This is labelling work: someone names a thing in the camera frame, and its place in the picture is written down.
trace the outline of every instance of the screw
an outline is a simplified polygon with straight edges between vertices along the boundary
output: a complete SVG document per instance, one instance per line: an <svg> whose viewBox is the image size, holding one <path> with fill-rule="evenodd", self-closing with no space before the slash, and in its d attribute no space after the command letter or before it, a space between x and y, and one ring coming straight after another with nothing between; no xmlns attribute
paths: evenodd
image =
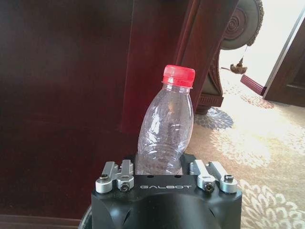
<svg viewBox="0 0 305 229"><path fill-rule="evenodd" d="M101 180L108 180L108 175L107 175L107 174L102 174L102 175L100 176L100 179L101 179Z"/></svg>
<svg viewBox="0 0 305 229"><path fill-rule="evenodd" d="M224 176L224 181L227 183L232 183L233 182L234 177L232 175L225 175Z"/></svg>
<svg viewBox="0 0 305 229"><path fill-rule="evenodd" d="M207 183L205 184L204 186L204 190L207 192L207 193L212 193L214 191L214 186L211 184L211 183Z"/></svg>
<svg viewBox="0 0 305 229"><path fill-rule="evenodd" d="M129 191L129 185L127 183L123 183L121 186L122 192L128 192Z"/></svg>

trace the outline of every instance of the red bottle cap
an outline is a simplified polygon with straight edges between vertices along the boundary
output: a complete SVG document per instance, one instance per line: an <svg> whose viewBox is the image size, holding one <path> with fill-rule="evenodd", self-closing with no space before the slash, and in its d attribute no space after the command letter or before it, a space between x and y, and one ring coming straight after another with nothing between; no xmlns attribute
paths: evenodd
<svg viewBox="0 0 305 229"><path fill-rule="evenodd" d="M163 83L180 87L192 87L195 70L176 65L167 65L164 69Z"/></svg>

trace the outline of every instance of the decorative tassel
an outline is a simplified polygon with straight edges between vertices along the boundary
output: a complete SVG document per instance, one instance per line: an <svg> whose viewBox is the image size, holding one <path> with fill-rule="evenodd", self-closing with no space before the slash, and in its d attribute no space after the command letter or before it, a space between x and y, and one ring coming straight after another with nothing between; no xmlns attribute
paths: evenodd
<svg viewBox="0 0 305 229"><path fill-rule="evenodd" d="M234 64L230 65L230 69L233 73L244 74L247 71L247 67L243 67L243 60L244 60L244 57L242 57L240 59L240 61L238 62L238 64L236 66L234 66Z"/></svg>

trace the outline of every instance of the door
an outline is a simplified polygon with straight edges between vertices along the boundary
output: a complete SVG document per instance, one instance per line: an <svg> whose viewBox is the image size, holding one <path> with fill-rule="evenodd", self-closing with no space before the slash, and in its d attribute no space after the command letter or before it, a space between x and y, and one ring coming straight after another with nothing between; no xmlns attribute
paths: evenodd
<svg viewBox="0 0 305 229"><path fill-rule="evenodd" d="M275 63L266 87L264 99L305 107L305 7Z"/></svg>

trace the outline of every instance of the patterned carpet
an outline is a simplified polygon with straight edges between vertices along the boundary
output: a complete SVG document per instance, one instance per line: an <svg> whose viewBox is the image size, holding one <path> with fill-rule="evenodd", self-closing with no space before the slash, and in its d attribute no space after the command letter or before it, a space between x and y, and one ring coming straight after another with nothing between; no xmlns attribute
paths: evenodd
<svg viewBox="0 0 305 229"><path fill-rule="evenodd" d="M243 229L305 229L305 108L265 101L221 70L224 101L196 115L187 153L220 161L243 191Z"/></svg>

